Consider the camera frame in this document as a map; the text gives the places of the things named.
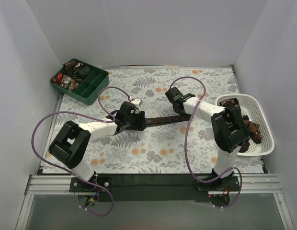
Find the floral tablecloth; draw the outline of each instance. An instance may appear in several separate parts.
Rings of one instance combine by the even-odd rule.
[[[231,68],[223,69],[108,69],[110,84],[127,91],[132,98],[143,100],[141,110],[146,117],[176,115],[168,102],[165,91],[178,77],[193,76],[206,86],[206,102],[215,103],[219,95],[237,93],[238,86]],[[193,93],[200,97],[201,85],[185,79],[176,83],[182,93]],[[120,91],[109,89],[101,96],[101,101],[109,111],[119,109],[127,98]],[[96,101],[85,105],[64,95],[60,110],[78,112],[103,118],[106,113]],[[77,123],[90,122],[75,115],[58,115],[52,134],[53,139],[62,125],[73,120]],[[125,131],[116,136],[103,137],[88,144],[84,159],[97,173],[188,173],[183,142],[187,122],[165,126],[149,127],[144,131]],[[188,154],[194,173],[210,173],[217,161],[217,145],[212,127],[199,118],[194,118],[188,136]],[[62,165],[53,156],[46,158]],[[243,173],[262,173],[259,157],[237,157],[235,165]],[[44,165],[43,173],[64,173],[53,166]]]

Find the white enclosure wall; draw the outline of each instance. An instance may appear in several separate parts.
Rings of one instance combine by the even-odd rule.
[[[15,228],[30,173],[38,167],[30,138],[54,111],[49,78],[60,64],[25,0],[0,0],[0,230]],[[42,152],[50,122],[36,137]]]
[[[267,0],[27,0],[61,64],[234,64]]]
[[[297,229],[297,0],[270,0],[234,65],[242,93],[256,97],[275,139],[264,158],[277,173]]]

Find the white basket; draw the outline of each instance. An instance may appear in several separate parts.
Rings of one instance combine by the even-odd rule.
[[[216,105],[219,105],[221,101],[231,98],[238,99],[242,115],[249,116],[251,121],[259,124],[259,131],[263,135],[261,144],[255,144],[254,141],[250,140],[249,149],[244,153],[239,152],[238,155],[253,157],[271,153],[274,149],[274,140],[258,101],[247,94],[224,94],[216,99]]]

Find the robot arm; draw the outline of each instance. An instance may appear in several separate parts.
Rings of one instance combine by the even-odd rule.
[[[114,111],[115,122],[106,117],[104,122],[90,122],[76,124],[67,121],[59,131],[48,151],[57,160],[66,165],[73,173],[86,181],[90,181],[94,171],[83,160],[89,141],[113,136],[125,130],[139,130],[146,128],[144,111],[140,111],[140,99],[124,102],[120,110]]]
[[[192,114],[199,101],[193,94],[183,95],[176,87],[169,89],[165,94],[172,103],[174,111],[182,116]],[[249,136],[248,130],[238,108],[234,106],[225,108],[201,102],[194,115],[212,125],[215,141],[219,147],[213,173],[220,175],[234,166],[241,145]],[[230,178],[232,174],[233,171],[228,171],[221,178]]]

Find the green tray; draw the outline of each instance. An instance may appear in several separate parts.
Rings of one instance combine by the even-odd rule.
[[[86,77],[86,79],[75,89],[75,91],[71,92],[65,88],[62,88],[60,85],[56,85],[53,83],[52,79],[58,75],[58,73],[62,73],[64,75],[72,76],[71,74],[66,73],[64,68],[62,68],[58,73],[56,73],[55,76],[53,76],[49,83],[55,87],[59,92],[65,93],[66,95],[69,95],[70,97],[75,98],[76,100],[79,100],[85,104],[93,104],[99,92],[102,88],[105,88],[109,84],[109,77],[108,72],[97,68],[95,66],[89,65],[83,61],[84,65],[87,65],[92,71],[91,73]]]

